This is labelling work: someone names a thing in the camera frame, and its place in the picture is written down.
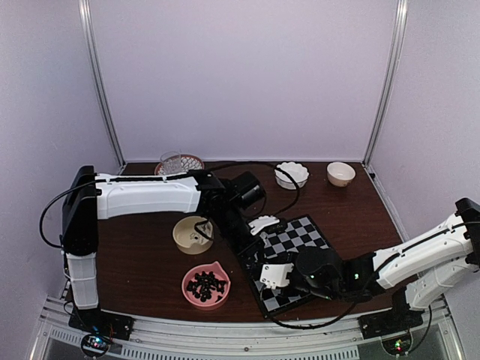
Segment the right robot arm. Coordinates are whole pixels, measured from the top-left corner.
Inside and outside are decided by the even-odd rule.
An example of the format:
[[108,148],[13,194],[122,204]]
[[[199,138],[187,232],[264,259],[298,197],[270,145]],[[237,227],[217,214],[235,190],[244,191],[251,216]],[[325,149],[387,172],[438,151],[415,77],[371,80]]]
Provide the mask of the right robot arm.
[[280,263],[266,263],[263,289],[296,289],[328,300],[368,302],[420,272],[402,302],[385,313],[389,330],[400,331],[466,273],[479,269],[479,204],[463,198],[456,211],[430,231],[396,247],[343,260],[331,247],[306,247]]

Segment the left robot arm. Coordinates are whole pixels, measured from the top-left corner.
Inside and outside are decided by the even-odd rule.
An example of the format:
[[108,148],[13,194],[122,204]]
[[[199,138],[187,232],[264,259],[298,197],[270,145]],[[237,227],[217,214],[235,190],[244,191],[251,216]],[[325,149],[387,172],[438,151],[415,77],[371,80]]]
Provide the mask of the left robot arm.
[[146,176],[109,175],[82,167],[62,206],[61,234],[79,321],[92,333],[108,325],[107,315],[98,309],[98,221],[159,212],[197,214],[212,221],[241,254],[260,240],[260,233],[283,226],[274,215],[248,220],[242,214],[265,195],[251,172],[229,180],[208,170]]

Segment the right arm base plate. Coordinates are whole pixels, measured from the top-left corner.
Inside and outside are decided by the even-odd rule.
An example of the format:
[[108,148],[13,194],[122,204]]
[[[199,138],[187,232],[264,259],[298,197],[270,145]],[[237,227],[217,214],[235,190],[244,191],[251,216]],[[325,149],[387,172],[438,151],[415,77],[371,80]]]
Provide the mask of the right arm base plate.
[[423,313],[423,310],[393,307],[390,310],[360,316],[358,324],[364,339],[382,337],[420,326],[423,323]]

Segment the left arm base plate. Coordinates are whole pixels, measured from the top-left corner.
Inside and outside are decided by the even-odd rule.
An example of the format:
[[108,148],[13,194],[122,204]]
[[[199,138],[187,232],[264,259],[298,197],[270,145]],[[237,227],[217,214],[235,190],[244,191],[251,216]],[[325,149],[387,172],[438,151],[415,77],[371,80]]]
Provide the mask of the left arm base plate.
[[100,308],[78,310],[75,307],[68,321],[71,328],[123,341],[130,339],[133,324],[131,316],[109,313]]

